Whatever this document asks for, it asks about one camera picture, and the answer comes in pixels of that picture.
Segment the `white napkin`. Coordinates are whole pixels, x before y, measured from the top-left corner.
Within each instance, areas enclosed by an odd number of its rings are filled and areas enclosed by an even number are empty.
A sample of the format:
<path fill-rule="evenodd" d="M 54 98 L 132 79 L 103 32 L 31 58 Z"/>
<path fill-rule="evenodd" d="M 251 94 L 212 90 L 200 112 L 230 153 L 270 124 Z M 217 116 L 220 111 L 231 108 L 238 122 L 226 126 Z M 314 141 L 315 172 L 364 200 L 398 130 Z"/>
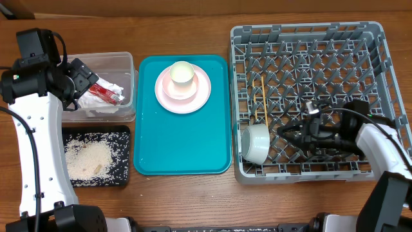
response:
<path fill-rule="evenodd" d="M 123 101 L 125 97 L 122 95 L 123 87 L 118 86 L 100 78 L 96 84 L 101 85 L 102 87 L 109 89 L 117 94 L 119 94 L 120 99 Z M 101 98 L 91 94 L 87 91 L 79 100 L 79 106 L 81 108 L 93 108 L 98 113 L 115 113 L 118 111 L 118 105 L 112 105 L 110 103 L 104 102 Z"/>

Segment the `red ketchup packet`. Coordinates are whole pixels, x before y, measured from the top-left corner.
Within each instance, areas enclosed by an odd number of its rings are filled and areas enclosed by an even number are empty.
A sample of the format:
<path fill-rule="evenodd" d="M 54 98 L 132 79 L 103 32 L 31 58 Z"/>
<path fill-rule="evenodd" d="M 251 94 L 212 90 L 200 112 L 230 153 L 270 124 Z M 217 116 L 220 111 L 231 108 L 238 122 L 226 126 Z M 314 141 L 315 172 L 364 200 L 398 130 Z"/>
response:
<path fill-rule="evenodd" d="M 122 102 L 119 94 L 102 87 L 99 84 L 94 84 L 88 90 L 91 94 L 101 98 L 104 102 L 112 105 L 118 105 Z"/>

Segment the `grey bowl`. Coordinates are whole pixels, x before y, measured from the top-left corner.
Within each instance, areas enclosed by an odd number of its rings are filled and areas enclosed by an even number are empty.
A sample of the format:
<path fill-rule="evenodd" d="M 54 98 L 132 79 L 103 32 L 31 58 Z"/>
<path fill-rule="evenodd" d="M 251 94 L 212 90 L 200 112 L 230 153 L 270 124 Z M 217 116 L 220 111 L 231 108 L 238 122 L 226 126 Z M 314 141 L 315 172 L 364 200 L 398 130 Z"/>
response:
<path fill-rule="evenodd" d="M 241 134 L 241 156 L 251 163 L 262 165 L 270 149 L 270 134 L 265 124 L 246 127 Z"/>

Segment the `wooden chopstick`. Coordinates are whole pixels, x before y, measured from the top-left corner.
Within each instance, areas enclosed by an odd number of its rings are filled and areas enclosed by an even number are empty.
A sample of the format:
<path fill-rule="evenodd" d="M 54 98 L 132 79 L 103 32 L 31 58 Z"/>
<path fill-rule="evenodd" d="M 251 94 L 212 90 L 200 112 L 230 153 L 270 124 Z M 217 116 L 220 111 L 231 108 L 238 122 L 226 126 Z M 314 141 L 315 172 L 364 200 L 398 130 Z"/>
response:
<path fill-rule="evenodd" d="M 267 113 L 267 99 L 266 99 L 266 91 L 265 91 L 265 78 L 264 78 L 263 74 L 261 76 L 261 89 L 262 89 L 262 96 L 263 96 L 265 124 L 266 124 L 266 127 L 269 128 L 269 126 L 268 126 L 268 113 Z"/>
<path fill-rule="evenodd" d="M 253 103 L 254 103 L 252 109 L 253 109 L 253 113 L 254 113 L 254 118 L 255 118 L 254 123 L 255 123 L 255 122 L 258 121 L 258 116 L 257 116 L 256 91 L 255 91 L 255 82 L 254 82 L 254 79 L 252 80 L 252 92 L 251 92 L 251 94 L 252 94 L 252 96 L 253 96 Z"/>

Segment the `pale green cup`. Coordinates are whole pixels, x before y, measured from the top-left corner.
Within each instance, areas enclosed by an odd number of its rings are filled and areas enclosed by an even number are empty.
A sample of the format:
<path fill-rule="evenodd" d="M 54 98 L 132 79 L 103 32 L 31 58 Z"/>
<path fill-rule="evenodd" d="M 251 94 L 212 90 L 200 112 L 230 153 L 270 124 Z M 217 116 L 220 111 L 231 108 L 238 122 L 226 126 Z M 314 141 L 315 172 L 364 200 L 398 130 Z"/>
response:
<path fill-rule="evenodd" d="M 180 92 L 187 92 L 194 79 L 194 68 L 186 61 L 175 62 L 169 70 L 174 87 Z"/>

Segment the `large pink plate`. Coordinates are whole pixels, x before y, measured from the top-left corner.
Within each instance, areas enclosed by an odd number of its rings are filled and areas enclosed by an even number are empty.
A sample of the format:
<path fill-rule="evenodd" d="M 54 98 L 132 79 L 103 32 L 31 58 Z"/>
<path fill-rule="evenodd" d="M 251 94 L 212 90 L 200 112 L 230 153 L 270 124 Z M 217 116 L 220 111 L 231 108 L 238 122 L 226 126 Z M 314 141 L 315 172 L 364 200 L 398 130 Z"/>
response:
<path fill-rule="evenodd" d="M 155 84 L 155 95 L 157 101 L 168 111 L 177 114 L 187 114 L 199 110 L 208 100 L 211 95 L 211 80 L 204 70 L 199 66 L 192 64 L 194 68 L 195 75 L 198 77 L 198 91 L 194 94 L 193 97 L 186 100 L 175 100 L 168 97 L 162 89 L 162 81 L 164 74 L 170 70 L 170 67 L 167 67 L 161 74 L 158 76 Z"/>

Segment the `small pink saucer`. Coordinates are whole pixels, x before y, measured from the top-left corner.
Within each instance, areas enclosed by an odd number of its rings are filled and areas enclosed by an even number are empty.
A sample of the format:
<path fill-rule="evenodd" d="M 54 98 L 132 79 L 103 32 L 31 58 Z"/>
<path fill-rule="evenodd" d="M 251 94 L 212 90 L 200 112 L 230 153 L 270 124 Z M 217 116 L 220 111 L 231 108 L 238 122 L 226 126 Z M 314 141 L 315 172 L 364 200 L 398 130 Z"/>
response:
<path fill-rule="evenodd" d="M 170 71 L 167 71 L 163 76 L 162 89 L 164 93 L 175 100 L 186 100 L 194 96 L 198 91 L 198 77 L 194 75 L 188 85 L 180 86 L 176 84 L 170 75 Z"/>

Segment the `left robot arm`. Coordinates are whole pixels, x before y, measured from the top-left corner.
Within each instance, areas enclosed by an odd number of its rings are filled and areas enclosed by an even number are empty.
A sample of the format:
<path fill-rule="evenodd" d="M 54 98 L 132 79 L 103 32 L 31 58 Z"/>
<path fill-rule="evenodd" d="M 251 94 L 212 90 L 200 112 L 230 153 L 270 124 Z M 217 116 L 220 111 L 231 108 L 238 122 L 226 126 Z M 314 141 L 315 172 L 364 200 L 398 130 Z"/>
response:
<path fill-rule="evenodd" d="M 7 231 L 107 231 L 102 210 L 80 205 L 62 139 L 62 113 L 98 80 L 80 59 L 41 62 L 1 75 L 1 111 L 12 116 L 22 174 L 20 219 Z"/>

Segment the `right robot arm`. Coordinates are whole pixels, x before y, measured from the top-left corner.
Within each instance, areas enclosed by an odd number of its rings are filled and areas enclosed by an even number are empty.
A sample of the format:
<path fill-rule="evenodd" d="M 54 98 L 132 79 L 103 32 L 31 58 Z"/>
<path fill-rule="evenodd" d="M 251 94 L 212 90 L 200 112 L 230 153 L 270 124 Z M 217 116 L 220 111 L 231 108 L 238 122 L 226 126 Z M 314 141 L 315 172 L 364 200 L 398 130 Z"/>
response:
<path fill-rule="evenodd" d="M 411 207 L 411 158 L 400 143 L 395 123 L 372 115 L 366 101 L 336 108 L 328 102 L 307 102 L 308 116 L 277 134 L 303 151 L 337 149 L 368 160 L 377 179 L 357 216 L 319 213 L 307 231 L 411 231 L 402 216 Z"/>

